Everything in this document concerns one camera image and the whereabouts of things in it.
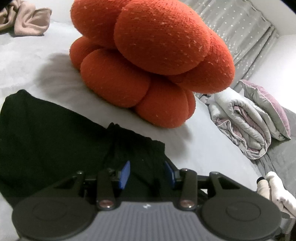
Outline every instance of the gray curtain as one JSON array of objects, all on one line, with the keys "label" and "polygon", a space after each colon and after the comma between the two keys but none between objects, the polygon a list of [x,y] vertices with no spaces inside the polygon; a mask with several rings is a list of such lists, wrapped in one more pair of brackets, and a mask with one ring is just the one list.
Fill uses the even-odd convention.
[{"label": "gray curtain", "polygon": [[181,0],[214,30],[232,54],[236,73],[231,85],[236,91],[240,79],[249,79],[277,41],[274,26],[246,0]]}]

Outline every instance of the pink pillow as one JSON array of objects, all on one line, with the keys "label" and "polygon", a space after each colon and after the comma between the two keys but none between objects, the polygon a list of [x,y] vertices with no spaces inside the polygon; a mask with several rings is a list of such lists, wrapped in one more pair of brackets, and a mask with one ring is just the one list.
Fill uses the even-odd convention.
[{"label": "pink pillow", "polygon": [[259,85],[255,85],[247,80],[240,80],[240,82],[244,89],[244,96],[266,111],[274,122],[276,129],[278,129],[283,136],[291,139],[288,118],[277,100]]}]

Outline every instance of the black round disc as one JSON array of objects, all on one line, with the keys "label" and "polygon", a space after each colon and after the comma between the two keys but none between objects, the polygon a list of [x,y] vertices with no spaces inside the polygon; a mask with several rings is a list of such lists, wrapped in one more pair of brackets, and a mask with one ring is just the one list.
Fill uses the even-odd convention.
[{"label": "black round disc", "polygon": [[94,208],[82,198],[27,198],[17,204],[12,222],[20,236],[44,241],[66,239],[87,228]]},{"label": "black round disc", "polygon": [[213,197],[202,207],[205,224],[229,240],[267,240],[281,222],[278,207],[264,197]]}]

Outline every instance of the bed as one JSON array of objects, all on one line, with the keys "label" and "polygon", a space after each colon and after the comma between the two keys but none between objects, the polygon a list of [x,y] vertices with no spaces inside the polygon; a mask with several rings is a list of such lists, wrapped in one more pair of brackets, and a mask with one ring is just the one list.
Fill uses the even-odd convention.
[{"label": "bed", "polygon": [[[0,107],[5,97],[20,89],[73,110],[107,127],[111,122],[165,143],[165,153],[178,168],[200,175],[218,171],[256,190],[260,172],[211,121],[208,108],[196,99],[194,115],[181,127],[154,127],[126,109],[108,104],[91,92],[72,67],[69,47],[80,37],[66,23],[52,22],[42,37],[0,35]],[[13,241],[12,209],[0,196],[0,240]]]}]

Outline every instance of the orange plush cushion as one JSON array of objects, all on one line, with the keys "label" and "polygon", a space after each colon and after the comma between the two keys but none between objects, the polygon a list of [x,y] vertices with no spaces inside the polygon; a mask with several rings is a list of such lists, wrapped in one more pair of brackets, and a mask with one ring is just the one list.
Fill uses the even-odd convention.
[{"label": "orange plush cushion", "polygon": [[205,60],[194,69],[168,78],[198,93],[217,93],[229,87],[234,79],[235,67],[224,41],[211,29],[211,47]]},{"label": "orange plush cushion", "polygon": [[83,59],[96,49],[100,49],[101,46],[94,44],[88,38],[82,36],[71,45],[70,59],[73,66],[80,70],[80,65]]},{"label": "orange plush cushion", "polygon": [[187,96],[187,101],[188,101],[188,117],[187,119],[189,119],[193,113],[195,112],[195,107],[196,107],[196,101],[195,101],[195,97],[192,91],[189,90],[185,90],[185,94]]},{"label": "orange plush cushion", "polygon": [[121,9],[130,0],[75,0],[71,19],[76,29],[105,48],[116,49],[113,33]]},{"label": "orange plush cushion", "polygon": [[132,0],[117,19],[114,41],[130,62],[164,75],[191,70],[210,48],[208,27],[178,0]]},{"label": "orange plush cushion", "polygon": [[150,88],[135,111],[156,126],[175,128],[188,118],[187,97],[179,86],[162,76],[152,76]]},{"label": "orange plush cushion", "polygon": [[113,105],[135,106],[147,93],[149,73],[127,61],[118,51],[98,49],[85,57],[81,77],[96,94]]}]

